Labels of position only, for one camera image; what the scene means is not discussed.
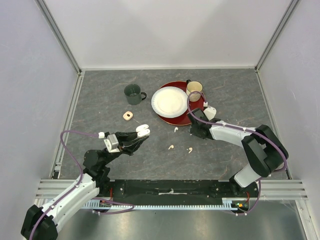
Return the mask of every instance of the mug handle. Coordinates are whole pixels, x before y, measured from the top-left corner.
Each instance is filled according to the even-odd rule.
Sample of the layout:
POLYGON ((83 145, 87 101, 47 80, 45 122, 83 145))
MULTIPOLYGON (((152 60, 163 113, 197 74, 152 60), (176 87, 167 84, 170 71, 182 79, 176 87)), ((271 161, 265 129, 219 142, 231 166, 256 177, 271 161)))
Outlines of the mug handle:
POLYGON ((144 95, 144 97, 142 98, 142 100, 145 100, 145 99, 147 98, 147 94, 146 94, 145 92, 143 92, 143 91, 141 92, 141 94, 144 95))

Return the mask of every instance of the white debris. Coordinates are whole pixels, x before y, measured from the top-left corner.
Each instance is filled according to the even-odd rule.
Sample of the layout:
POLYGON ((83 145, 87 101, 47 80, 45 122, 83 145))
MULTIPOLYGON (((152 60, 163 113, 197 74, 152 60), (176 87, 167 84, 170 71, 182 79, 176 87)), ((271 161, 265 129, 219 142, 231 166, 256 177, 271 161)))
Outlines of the white debris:
POLYGON ((187 195, 186 192, 175 192, 172 188, 171 188, 171 191, 169 191, 169 192, 159 192, 158 193, 158 195, 164 195, 164 194, 172 194, 172 195, 184 194, 184 195, 187 195))

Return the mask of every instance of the mug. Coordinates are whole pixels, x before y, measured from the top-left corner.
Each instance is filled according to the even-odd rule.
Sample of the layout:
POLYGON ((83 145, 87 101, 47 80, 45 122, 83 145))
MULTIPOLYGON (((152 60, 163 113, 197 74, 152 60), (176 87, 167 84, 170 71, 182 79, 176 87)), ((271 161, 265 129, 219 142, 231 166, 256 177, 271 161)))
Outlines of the mug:
MULTIPOLYGON (((188 79, 187 81, 186 81, 186 90, 185 90, 185 92, 186 92, 186 94, 189 96, 189 94, 191 93, 191 92, 194 92, 194 91, 198 91, 198 92, 202 92, 202 90, 203 90, 203 86, 202 86, 202 84, 200 83, 200 82, 198 82, 198 81, 191 81, 190 79, 188 79)), ((193 93, 191 96, 190 96, 190 101, 191 102, 196 102, 196 101, 198 101, 199 99, 200 99, 200 97, 201 97, 201 94, 200 93, 193 93)))
POLYGON ((141 92, 141 89, 137 84, 129 84, 126 86, 124 88, 124 94, 130 105, 137 105, 147 97, 147 94, 145 92, 141 92))

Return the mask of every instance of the dark green mug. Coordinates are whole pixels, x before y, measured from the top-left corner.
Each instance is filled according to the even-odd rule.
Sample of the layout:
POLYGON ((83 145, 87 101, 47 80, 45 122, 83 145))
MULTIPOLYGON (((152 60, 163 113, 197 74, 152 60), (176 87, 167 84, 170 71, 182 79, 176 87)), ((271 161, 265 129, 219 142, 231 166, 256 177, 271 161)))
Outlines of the dark green mug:
POLYGON ((129 84, 126 86, 124 88, 124 94, 130 105, 137 105, 147 97, 147 94, 143 91, 141 92, 141 89, 137 84, 129 84))

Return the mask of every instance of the white plate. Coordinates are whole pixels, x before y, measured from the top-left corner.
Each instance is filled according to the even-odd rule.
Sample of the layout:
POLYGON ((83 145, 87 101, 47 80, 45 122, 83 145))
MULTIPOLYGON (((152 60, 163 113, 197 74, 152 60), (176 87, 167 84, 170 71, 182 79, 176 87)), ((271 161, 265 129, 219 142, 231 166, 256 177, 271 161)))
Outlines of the white plate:
POLYGON ((162 117, 176 118, 187 110, 187 94, 175 86, 160 88, 151 99, 153 110, 162 117))

